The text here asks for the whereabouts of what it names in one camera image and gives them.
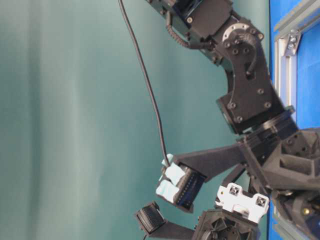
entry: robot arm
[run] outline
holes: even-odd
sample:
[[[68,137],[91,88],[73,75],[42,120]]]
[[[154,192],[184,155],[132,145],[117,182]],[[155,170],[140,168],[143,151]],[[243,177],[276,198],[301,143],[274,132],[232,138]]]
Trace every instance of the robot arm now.
[[[229,0],[147,2],[166,19],[168,33],[177,43],[200,50],[224,68],[228,92],[217,103],[231,130],[241,136],[230,147],[172,156],[171,166],[163,170],[157,195],[192,212],[202,184],[237,165],[220,187],[222,192],[228,189],[229,198],[218,193],[217,209],[203,213],[192,240],[257,239],[259,217],[248,218],[248,212],[259,209],[264,213],[268,209],[269,199],[256,195],[260,193],[272,196],[282,218],[310,239],[319,239],[319,129],[299,130],[291,118],[294,109],[284,108],[270,81],[261,45],[264,35],[232,9]],[[230,183],[244,171],[250,176],[249,190],[238,194],[240,188]],[[231,192],[237,194],[233,194],[233,201],[243,204],[229,205]],[[148,221],[137,219],[151,237],[164,238],[162,233],[169,231],[166,226],[177,234],[172,239],[190,239],[192,235],[186,230],[189,235],[182,238],[181,226],[168,225],[164,219],[149,233]]]

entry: gripper jaw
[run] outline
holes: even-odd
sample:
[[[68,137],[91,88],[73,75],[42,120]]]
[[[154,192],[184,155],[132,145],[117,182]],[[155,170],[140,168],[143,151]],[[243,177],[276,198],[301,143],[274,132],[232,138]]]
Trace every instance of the gripper jaw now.
[[[140,228],[148,237],[174,240],[191,240],[194,230],[169,222],[160,213],[156,202],[152,202],[135,213]]]

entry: blue panel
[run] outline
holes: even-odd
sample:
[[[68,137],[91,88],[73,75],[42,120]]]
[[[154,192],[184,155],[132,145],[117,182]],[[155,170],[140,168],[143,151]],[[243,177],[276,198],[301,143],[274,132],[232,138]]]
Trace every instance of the blue panel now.
[[[287,15],[295,6],[300,3],[301,0],[270,0],[270,46],[271,46],[271,58],[270,58],[270,73],[272,78],[273,68],[274,68],[274,59],[275,59],[275,50],[274,42],[275,37],[278,32],[274,32],[275,26],[277,23]]]
[[[270,0],[270,46],[271,46],[271,58],[270,58],[270,74],[272,80],[274,78],[273,69],[274,69],[274,59],[275,59],[275,49],[274,42],[275,37],[278,32],[274,32],[276,24],[289,13],[300,0]],[[272,218],[274,212],[274,205],[270,204],[269,210],[269,239],[270,240],[281,240],[282,238],[277,234],[273,229],[273,225],[276,224],[276,220]]]
[[[298,49],[297,123],[320,127],[320,24],[304,33]]]

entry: white clip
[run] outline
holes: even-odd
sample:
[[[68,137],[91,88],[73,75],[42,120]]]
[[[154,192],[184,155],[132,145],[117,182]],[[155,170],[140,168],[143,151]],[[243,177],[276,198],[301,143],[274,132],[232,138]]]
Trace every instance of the white clip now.
[[[267,196],[256,193],[253,197],[248,197],[243,194],[243,188],[233,182],[227,187],[220,186],[217,197],[220,202],[215,203],[222,209],[240,213],[245,219],[257,224],[269,209],[270,200]]]

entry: metal bracket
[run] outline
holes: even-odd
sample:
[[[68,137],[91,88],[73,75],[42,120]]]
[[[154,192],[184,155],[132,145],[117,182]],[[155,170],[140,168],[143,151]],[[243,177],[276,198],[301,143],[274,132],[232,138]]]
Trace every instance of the metal bracket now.
[[[281,56],[282,57],[293,57],[297,54],[299,43],[301,40],[301,33],[296,30],[292,29],[286,37],[281,38],[281,41],[284,44],[282,47]]]

